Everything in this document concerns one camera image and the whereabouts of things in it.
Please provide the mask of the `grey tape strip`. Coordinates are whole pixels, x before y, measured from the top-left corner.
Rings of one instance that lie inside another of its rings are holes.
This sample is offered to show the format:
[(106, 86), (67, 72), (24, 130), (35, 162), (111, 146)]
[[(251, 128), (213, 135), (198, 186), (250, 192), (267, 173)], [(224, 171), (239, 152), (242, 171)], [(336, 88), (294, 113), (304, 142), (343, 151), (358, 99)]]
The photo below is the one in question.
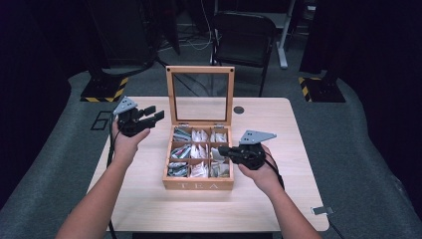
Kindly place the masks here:
[(314, 215), (330, 215), (334, 213), (334, 210), (329, 206), (312, 207), (311, 211)]

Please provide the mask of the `white paper tea bag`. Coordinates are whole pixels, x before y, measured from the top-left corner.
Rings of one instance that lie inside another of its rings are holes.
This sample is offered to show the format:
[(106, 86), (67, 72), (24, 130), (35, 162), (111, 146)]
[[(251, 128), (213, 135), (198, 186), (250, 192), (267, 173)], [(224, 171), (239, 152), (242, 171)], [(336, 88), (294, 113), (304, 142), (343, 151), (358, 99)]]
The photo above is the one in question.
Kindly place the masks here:
[(211, 148), (211, 156), (215, 161), (218, 161), (218, 162), (225, 161), (225, 157), (220, 154), (219, 150), (216, 147)]

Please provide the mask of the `black folding chair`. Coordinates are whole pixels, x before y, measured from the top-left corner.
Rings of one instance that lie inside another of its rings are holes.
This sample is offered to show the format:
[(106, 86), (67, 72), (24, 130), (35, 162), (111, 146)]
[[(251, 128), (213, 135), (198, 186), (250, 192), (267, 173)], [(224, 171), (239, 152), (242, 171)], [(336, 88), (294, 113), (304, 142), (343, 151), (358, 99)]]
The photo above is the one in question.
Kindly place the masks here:
[(267, 76), (277, 28), (268, 17), (241, 12), (224, 11), (211, 21), (212, 54), (210, 64), (223, 63), (260, 68), (259, 96)]

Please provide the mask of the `person's left hand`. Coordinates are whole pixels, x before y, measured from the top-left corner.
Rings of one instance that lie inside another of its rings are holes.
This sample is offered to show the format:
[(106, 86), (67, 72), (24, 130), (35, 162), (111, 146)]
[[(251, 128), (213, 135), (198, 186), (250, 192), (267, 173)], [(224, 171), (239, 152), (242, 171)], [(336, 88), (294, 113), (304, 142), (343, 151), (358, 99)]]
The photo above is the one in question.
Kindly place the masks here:
[(112, 123), (114, 157), (112, 164), (131, 165), (138, 151), (138, 145), (148, 137), (150, 129), (144, 129), (135, 136), (125, 136), (118, 130), (117, 120)]

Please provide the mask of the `black yellow striped stand base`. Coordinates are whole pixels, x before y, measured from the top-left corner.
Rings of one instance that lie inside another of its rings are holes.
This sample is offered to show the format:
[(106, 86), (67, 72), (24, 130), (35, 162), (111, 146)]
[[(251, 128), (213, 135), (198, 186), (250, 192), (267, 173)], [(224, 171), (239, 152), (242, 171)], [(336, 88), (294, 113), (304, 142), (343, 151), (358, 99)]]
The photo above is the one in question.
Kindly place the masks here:
[(81, 101), (90, 103), (118, 102), (127, 82), (127, 77), (91, 78), (81, 93)]
[(328, 85), (320, 78), (299, 78), (305, 100), (310, 103), (344, 103), (345, 98), (336, 84)]

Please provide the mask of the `white desk leg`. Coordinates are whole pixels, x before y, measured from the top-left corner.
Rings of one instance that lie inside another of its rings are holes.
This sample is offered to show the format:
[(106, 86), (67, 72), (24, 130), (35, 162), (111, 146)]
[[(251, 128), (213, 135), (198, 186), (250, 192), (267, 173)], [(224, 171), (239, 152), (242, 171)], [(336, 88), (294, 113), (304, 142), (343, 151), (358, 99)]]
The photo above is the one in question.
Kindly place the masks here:
[(279, 64), (282, 70), (286, 70), (288, 68), (288, 61), (287, 61), (287, 56), (286, 56), (286, 52), (287, 52), (286, 41), (287, 41), (287, 36), (289, 33), (290, 24), (293, 18), (295, 4), (296, 4), (296, 0), (289, 0), (288, 11), (280, 15), (280, 20), (277, 23), (277, 27), (282, 30), (282, 35), (277, 45)]

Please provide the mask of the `wooden tea box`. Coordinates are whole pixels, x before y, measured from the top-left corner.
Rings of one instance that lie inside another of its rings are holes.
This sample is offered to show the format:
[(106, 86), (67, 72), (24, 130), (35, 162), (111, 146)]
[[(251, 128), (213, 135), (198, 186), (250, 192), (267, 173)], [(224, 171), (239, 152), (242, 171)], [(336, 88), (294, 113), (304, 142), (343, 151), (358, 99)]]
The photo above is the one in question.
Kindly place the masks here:
[(162, 181), (169, 190), (231, 190), (230, 176), (219, 178), (170, 177), (166, 175), (169, 150), (176, 127), (226, 128), (232, 144), (232, 108), (235, 69), (212, 66), (168, 66), (166, 78), (171, 113), (170, 139)]

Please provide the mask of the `dark curtain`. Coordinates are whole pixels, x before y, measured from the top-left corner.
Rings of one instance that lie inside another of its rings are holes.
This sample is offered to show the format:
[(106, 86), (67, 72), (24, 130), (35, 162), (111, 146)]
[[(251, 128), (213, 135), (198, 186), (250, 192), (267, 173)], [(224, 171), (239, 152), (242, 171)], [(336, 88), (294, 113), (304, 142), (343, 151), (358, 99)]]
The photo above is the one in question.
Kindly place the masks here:
[(300, 70), (355, 91), (372, 143), (422, 217), (422, 0), (317, 0)]
[(0, 208), (56, 125), (81, 63), (64, 0), (0, 0)]

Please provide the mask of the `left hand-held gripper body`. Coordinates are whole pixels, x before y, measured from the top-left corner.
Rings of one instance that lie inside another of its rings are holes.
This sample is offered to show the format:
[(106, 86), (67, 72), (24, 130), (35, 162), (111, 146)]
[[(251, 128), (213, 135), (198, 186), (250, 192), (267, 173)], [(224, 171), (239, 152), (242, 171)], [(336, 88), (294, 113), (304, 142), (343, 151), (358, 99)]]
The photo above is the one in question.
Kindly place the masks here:
[(117, 117), (118, 130), (125, 136), (134, 136), (146, 128), (153, 128), (155, 122), (146, 119), (149, 116), (140, 117), (137, 103), (129, 97), (124, 97), (112, 114)]

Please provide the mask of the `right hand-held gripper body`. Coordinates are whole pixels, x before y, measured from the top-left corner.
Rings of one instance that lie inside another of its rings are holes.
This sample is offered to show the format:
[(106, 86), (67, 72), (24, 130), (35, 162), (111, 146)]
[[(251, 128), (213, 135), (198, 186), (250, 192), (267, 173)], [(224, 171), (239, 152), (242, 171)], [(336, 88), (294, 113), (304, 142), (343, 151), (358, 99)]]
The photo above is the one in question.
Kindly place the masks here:
[(232, 161), (243, 164), (251, 170), (259, 169), (266, 159), (262, 143), (276, 136), (275, 133), (246, 130), (239, 141), (239, 145), (232, 147), (234, 150)]

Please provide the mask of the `assorted tea bags pile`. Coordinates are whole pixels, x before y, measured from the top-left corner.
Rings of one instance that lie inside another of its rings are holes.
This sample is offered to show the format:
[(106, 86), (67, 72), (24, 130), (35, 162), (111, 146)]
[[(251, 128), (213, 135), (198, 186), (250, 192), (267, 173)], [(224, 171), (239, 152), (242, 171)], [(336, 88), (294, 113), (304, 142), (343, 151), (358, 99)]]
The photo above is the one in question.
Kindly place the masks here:
[(178, 126), (173, 131), (167, 172), (170, 177), (219, 178), (230, 176), (230, 162), (215, 161), (211, 148), (228, 146), (226, 128)]

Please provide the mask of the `black equipment stand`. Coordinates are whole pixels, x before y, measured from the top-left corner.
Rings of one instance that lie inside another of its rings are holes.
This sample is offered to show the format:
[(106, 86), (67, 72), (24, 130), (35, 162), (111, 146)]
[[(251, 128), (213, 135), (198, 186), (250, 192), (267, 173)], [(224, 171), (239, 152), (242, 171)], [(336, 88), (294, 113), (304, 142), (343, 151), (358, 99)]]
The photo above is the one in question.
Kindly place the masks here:
[(142, 0), (87, 0), (111, 67), (147, 69), (153, 50), (142, 16)]

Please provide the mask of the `person's right hand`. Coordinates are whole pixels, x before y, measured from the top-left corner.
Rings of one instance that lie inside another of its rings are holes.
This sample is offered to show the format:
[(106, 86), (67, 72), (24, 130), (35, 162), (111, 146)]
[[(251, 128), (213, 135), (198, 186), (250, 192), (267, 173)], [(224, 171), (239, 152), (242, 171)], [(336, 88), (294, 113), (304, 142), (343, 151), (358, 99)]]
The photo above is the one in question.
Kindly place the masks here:
[(278, 167), (271, 155), (270, 150), (263, 145), (266, 153), (266, 162), (257, 170), (250, 170), (243, 164), (239, 164), (240, 171), (247, 177), (251, 178), (259, 189), (261, 189), (269, 198), (284, 191), (279, 181)]

